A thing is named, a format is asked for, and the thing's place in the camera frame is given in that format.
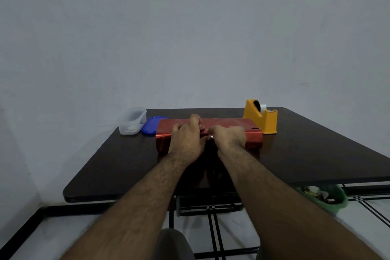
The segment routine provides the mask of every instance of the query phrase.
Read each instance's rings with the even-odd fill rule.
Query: plastic lid
[[[141,131],[147,135],[155,135],[160,119],[167,119],[165,116],[150,117],[142,127]]]

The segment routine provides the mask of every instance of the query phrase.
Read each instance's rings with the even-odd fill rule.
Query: trash bin
[[[309,200],[317,204],[320,208],[323,208],[325,211],[336,215],[340,209],[345,208],[348,205],[348,197],[346,196],[344,190],[338,186],[338,185],[330,185],[330,186],[322,186],[319,187],[320,190],[326,191],[329,193],[328,198],[335,199],[337,201],[340,201],[340,203],[330,205],[328,203],[325,203],[319,199],[316,199],[314,196],[309,195],[302,191],[301,187],[297,187],[296,190],[307,197]]]

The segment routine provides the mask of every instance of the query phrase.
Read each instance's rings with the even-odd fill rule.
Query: person
[[[199,115],[175,125],[168,155],[103,214],[63,255],[78,259],[195,259],[183,234],[161,230],[183,171],[209,137]],[[208,130],[261,241],[258,258],[381,259],[356,235],[290,188],[245,149],[242,127]]]

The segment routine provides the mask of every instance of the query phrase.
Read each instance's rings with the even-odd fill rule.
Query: red package
[[[172,128],[175,124],[187,124],[189,119],[161,119],[156,131],[156,147],[159,153],[167,153],[169,150]],[[256,124],[248,118],[203,118],[205,129],[200,131],[200,137],[208,135],[207,130],[214,125],[223,127],[241,126],[245,129],[247,149],[260,149],[263,134]]]

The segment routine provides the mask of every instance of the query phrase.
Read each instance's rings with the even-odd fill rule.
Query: dark brown table
[[[390,180],[390,159],[289,109],[276,107],[276,135],[264,135],[260,153],[272,173],[291,186]],[[147,116],[240,118],[243,108],[150,109]],[[154,136],[123,136],[117,128],[63,191],[67,202],[118,199],[158,162]],[[183,173],[175,195],[235,192],[215,146]]]

